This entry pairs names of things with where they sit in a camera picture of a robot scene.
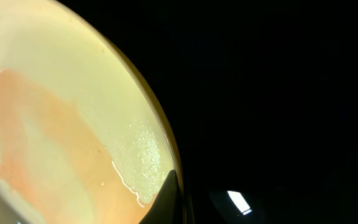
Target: cream colored surface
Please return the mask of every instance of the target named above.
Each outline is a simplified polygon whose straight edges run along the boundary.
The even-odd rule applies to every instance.
[[[68,12],[50,1],[0,0],[0,69],[21,72],[76,105],[111,153],[124,183],[139,194],[141,203],[149,203],[173,169],[165,136],[117,55]],[[30,133],[37,139],[36,131]],[[36,154],[58,154],[52,145],[40,142],[38,146]],[[64,164],[48,169],[58,179],[70,176]],[[7,191],[3,183],[0,191]],[[72,193],[81,195],[81,188]],[[18,199],[6,200],[18,203]],[[81,200],[77,203],[83,206],[71,212],[87,216],[85,211],[90,209],[86,199]]]

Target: sauce residue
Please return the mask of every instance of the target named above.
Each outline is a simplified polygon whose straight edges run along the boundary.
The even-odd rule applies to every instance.
[[[47,223],[81,222],[75,214],[62,213],[62,208],[72,200],[65,196],[70,188],[51,191],[37,184],[37,178],[48,177],[30,175],[28,154],[32,149],[21,120],[23,114],[46,139],[62,149],[63,157],[74,170],[74,178],[90,198],[92,223],[141,221],[152,203],[139,204],[137,194],[125,186],[103,143],[78,116],[75,101],[64,102],[39,83],[3,69],[0,71],[0,179]]]

